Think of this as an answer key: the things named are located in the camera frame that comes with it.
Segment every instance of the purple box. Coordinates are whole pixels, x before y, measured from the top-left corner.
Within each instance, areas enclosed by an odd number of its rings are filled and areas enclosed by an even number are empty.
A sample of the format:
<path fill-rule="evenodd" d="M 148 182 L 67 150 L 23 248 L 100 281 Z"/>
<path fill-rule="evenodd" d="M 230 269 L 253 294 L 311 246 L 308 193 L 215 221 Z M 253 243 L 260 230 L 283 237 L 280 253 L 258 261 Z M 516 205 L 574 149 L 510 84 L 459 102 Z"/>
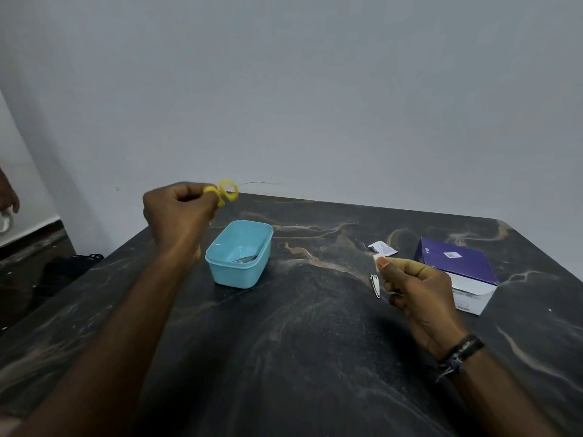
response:
<path fill-rule="evenodd" d="M 462 311 L 480 315 L 498 285 L 480 250 L 421 238 L 414 259 L 449 274 L 455 306 Z"/>

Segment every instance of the bracelet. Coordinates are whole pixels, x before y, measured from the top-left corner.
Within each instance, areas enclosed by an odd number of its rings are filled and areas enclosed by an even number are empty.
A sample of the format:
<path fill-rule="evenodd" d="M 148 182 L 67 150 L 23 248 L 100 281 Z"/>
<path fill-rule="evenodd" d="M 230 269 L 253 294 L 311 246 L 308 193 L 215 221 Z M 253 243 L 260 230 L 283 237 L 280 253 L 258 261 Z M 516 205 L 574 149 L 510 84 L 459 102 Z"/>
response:
<path fill-rule="evenodd" d="M 469 334 L 464 337 L 463 340 L 454 346 L 442 360 L 437 362 L 441 373 L 437 376 L 435 382 L 439 382 L 441 378 L 449 374 L 455 372 L 461 373 L 464 361 L 483 347 L 484 342 L 478 339 L 474 334 Z"/>

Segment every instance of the fingernail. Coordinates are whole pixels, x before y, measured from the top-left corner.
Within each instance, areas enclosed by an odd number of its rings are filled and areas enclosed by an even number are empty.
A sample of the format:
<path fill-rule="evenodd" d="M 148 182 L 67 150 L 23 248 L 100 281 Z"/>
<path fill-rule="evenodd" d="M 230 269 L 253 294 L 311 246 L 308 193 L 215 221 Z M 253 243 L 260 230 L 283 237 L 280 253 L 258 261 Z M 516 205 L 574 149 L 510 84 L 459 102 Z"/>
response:
<path fill-rule="evenodd" d="M 377 265 L 378 265 L 379 268 L 384 268 L 388 264 L 390 264 L 390 261 L 386 257 L 379 257 L 377 259 Z"/>

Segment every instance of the person's left hand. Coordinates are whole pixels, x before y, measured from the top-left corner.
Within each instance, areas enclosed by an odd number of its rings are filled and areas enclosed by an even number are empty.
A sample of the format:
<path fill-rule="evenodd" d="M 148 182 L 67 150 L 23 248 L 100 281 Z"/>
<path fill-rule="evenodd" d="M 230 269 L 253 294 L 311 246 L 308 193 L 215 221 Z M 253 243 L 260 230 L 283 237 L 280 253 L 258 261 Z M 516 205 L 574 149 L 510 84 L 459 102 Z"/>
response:
<path fill-rule="evenodd" d="M 189 265 L 200 258 L 200 240 L 219 203 L 215 193 L 202 193 L 208 185 L 179 182 L 143 196 L 144 217 L 160 253 L 185 257 Z"/>
<path fill-rule="evenodd" d="M 3 176 L 2 171 L 0 171 L 0 212 L 12 206 L 12 211 L 18 213 L 20 200 L 8 180 Z"/>

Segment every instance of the white wall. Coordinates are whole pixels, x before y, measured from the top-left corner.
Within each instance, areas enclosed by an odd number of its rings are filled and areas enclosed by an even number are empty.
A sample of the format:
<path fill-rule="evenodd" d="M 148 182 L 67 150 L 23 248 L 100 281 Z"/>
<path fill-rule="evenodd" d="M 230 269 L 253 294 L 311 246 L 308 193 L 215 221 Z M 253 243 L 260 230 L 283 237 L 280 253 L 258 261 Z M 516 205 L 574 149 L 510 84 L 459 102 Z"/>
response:
<path fill-rule="evenodd" d="M 0 87 L 81 253 L 180 179 L 495 217 L 583 277 L 583 0 L 0 0 Z"/>
<path fill-rule="evenodd" d="M 0 93 L 0 167 L 20 199 L 20 211 L 14 215 L 12 229 L 0 235 L 0 246 L 59 220 L 53 201 L 16 130 L 2 93 Z"/>

